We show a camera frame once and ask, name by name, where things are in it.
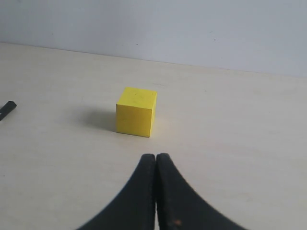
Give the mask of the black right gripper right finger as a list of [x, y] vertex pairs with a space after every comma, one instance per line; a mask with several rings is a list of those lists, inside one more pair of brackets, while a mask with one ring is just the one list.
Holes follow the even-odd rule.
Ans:
[[167, 153], [156, 156], [156, 203], [161, 230], [243, 230], [202, 199]]

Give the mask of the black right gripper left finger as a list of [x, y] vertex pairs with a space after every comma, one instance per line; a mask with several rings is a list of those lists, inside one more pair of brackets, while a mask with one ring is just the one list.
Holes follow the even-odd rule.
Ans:
[[81, 230], [153, 230], [155, 156], [143, 154], [117, 196]]

